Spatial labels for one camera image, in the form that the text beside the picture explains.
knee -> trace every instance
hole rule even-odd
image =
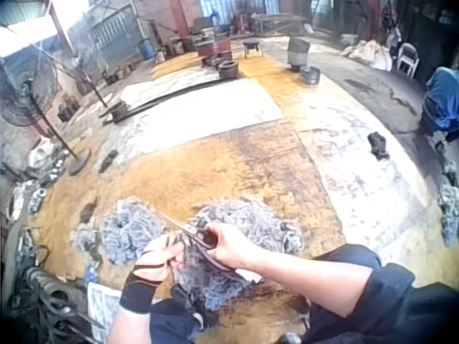
[[[325,254],[322,260],[362,265],[372,269],[381,266],[381,259],[375,252],[364,245],[358,244],[345,244]]]
[[[371,267],[372,269],[382,265],[378,254],[364,245],[345,244],[342,248],[347,263]]]

blue cloth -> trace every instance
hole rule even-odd
[[[459,120],[459,71],[438,67],[427,81],[427,97],[437,105],[432,119],[441,128]]]

gray fabric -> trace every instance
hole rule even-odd
[[[274,252],[293,254],[304,247],[301,231],[293,223],[278,219],[256,199],[214,201],[189,220],[194,226],[198,222],[232,224],[251,242]],[[193,247],[186,248],[186,261],[176,278],[194,300],[203,302],[208,310],[218,310],[250,284],[236,273],[216,270]]]
[[[445,180],[438,194],[438,206],[442,209],[442,237],[449,247],[459,237],[459,187],[456,164],[445,158],[443,163]]]
[[[105,219],[102,244],[109,260],[123,265],[137,260],[145,246],[164,233],[164,224],[138,199],[118,201],[117,209]]]

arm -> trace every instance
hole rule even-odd
[[[150,314],[136,314],[120,307],[108,334],[107,344],[150,344],[149,325]]]
[[[262,249],[230,225],[213,224],[218,236],[209,254],[235,269],[247,269],[309,297],[312,302],[346,317],[355,308],[372,269],[354,264],[320,262]]]
[[[153,240],[136,262],[124,285],[120,310],[108,334],[107,344],[151,343],[149,308],[154,292],[171,268],[184,261],[184,245],[168,246],[168,242],[173,241],[174,238],[167,234]]]

standing fan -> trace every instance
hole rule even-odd
[[[6,122],[27,127],[43,119],[56,138],[73,156],[69,174],[79,173],[89,160],[91,151],[84,148],[76,154],[60,137],[44,113],[51,107],[57,93],[57,72],[47,57],[39,54],[23,54],[11,63],[0,66],[0,108]]]

